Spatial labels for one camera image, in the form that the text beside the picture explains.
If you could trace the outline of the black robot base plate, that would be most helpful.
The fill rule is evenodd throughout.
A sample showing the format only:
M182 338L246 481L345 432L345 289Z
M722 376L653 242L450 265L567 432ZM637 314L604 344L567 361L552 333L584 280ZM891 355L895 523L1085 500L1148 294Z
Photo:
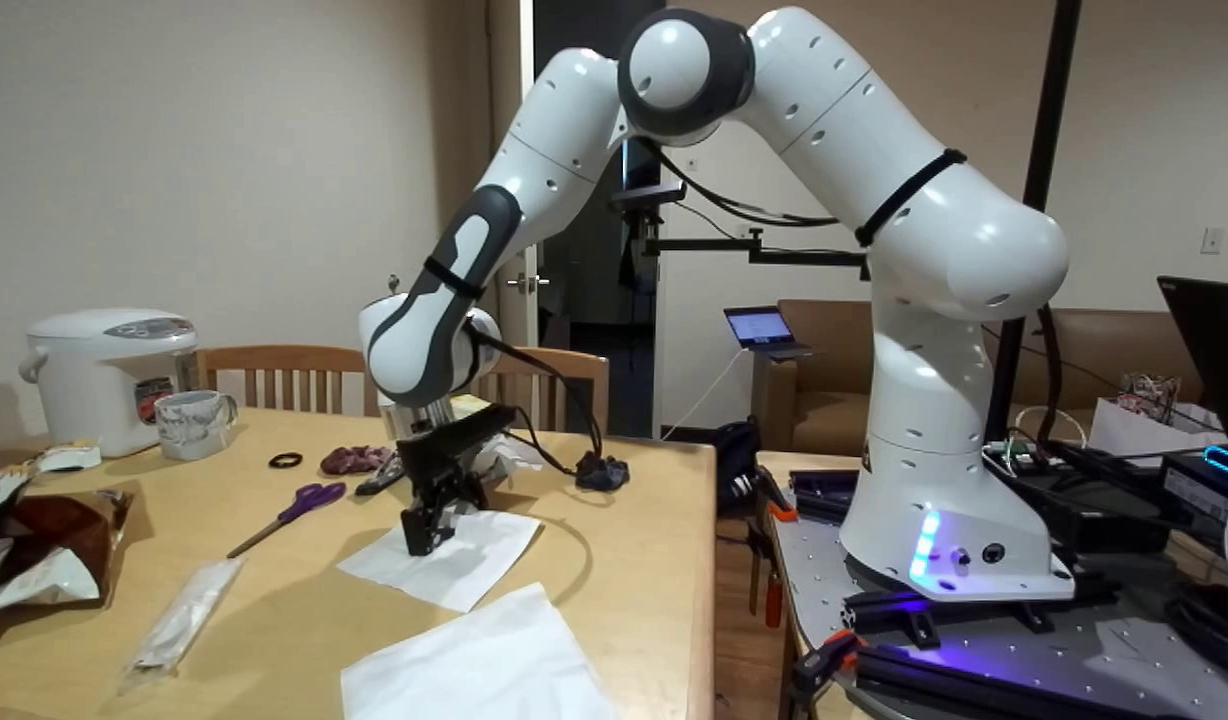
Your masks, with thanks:
M1228 670L1166 620L1166 564L1135 564L1105 603L931 603L871 577L834 522L776 522L802 655L783 686L829 686L871 720L1228 720Z

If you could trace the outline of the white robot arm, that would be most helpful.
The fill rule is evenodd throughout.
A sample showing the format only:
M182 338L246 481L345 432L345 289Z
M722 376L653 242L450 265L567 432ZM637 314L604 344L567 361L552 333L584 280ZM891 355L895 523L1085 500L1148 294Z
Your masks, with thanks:
M845 551L938 603L1068 599L1049 523L979 459L982 330L1053 299L1065 231L938 143L802 10L747 29L666 10L613 56L554 53L411 289L358 314L367 376L411 415L446 404L489 364L492 272L575 219L620 142L691 143L721 119L758 131L869 252L871 390Z

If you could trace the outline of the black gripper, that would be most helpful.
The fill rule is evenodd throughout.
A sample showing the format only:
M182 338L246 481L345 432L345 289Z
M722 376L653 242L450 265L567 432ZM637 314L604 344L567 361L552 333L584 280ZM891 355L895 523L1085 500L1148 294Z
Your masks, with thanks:
M504 481L498 437L510 421L510 408L489 404L398 445L411 481L411 503L398 511L407 555L427 555L455 536L450 500L489 503L489 493Z

